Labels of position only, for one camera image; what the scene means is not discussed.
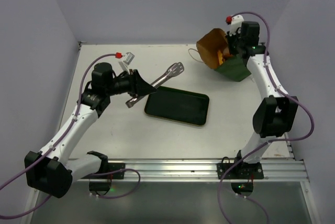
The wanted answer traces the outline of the green paper bag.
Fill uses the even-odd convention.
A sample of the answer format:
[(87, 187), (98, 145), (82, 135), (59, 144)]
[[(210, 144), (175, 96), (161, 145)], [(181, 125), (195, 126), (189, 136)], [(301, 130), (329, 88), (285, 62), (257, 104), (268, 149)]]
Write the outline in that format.
[(228, 48), (226, 33), (214, 28), (196, 42), (201, 60), (212, 70), (224, 77), (240, 82), (251, 75), (238, 55), (232, 55), (224, 64), (219, 65), (217, 51)]

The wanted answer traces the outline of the metal serving tongs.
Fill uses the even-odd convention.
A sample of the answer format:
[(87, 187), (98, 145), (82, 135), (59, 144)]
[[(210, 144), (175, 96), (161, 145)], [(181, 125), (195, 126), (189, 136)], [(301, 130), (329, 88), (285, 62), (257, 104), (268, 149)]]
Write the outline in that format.
[[(160, 77), (158, 77), (155, 81), (151, 83), (151, 86), (153, 86), (154, 88), (158, 88), (168, 80), (177, 77), (183, 72), (184, 72), (184, 65), (182, 62), (173, 63)], [(125, 104), (128, 108), (131, 108), (143, 98), (145, 98), (145, 95), (132, 98), (128, 100)]]

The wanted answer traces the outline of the orange braided fake bread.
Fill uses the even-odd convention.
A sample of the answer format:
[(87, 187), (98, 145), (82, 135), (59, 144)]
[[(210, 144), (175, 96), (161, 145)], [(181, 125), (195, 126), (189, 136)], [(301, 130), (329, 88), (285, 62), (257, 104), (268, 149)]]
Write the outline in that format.
[(219, 65), (224, 64), (229, 58), (232, 57), (232, 55), (229, 52), (228, 48), (225, 48), (224, 50), (218, 50), (217, 51), (217, 57)]

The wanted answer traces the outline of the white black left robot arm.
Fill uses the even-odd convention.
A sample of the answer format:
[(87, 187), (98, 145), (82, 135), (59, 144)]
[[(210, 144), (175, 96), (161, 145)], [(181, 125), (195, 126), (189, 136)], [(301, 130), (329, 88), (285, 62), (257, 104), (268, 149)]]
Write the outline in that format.
[(73, 115), (39, 152), (30, 151), (24, 164), (28, 186), (56, 198), (63, 197), (71, 185), (86, 176), (105, 177), (109, 172), (108, 157), (89, 151), (82, 158), (69, 157), (88, 128), (102, 115), (110, 98), (123, 93), (133, 98), (156, 92), (142, 79), (137, 70), (124, 71), (118, 76), (106, 62), (94, 66), (91, 81), (84, 86)]

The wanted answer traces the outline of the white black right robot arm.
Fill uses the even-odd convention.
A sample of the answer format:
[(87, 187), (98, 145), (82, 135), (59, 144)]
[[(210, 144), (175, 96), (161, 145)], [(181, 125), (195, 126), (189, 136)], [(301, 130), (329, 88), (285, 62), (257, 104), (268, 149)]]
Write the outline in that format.
[(251, 164), (260, 162), (270, 140), (281, 139), (291, 130), (298, 105), (280, 93), (285, 90), (274, 73), (270, 56), (265, 52), (266, 46), (259, 44), (259, 23), (244, 21), (238, 15), (227, 24), (230, 25), (229, 51), (242, 58), (261, 96), (261, 103), (252, 118), (254, 133), (240, 151), (243, 160), (233, 165), (235, 176), (245, 178), (252, 172)]

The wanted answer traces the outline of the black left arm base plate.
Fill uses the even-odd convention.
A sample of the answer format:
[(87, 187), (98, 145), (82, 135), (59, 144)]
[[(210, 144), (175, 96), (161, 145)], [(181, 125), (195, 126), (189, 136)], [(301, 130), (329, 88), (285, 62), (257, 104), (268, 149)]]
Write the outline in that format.
[(108, 172), (115, 172), (114, 174), (108, 174), (106, 175), (106, 178), (108, 180), (123, 180), (124, 179), (124, 171), (116, 173), (118, 170), (125, 169), (126, 165), (124, 163), (108, 163), (108, 168), (106, 170), (106, 173)]

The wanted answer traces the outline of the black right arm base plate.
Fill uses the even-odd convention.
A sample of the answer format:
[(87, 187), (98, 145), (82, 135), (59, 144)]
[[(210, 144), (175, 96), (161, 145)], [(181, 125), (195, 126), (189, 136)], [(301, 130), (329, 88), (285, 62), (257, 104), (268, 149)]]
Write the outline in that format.
[[(218, 178), (221, 179), (226, 170), (232, 167), (237, 159), (234, 162), (230, 162), (227, 157), (223, 157), (222, 160), (216, 164)], [(241, 162), (230, 170), (225, 176), (225, 180), (262, 180), (264, 179), (263, 168), (260, 162), (249, 164), (246, 162)]]

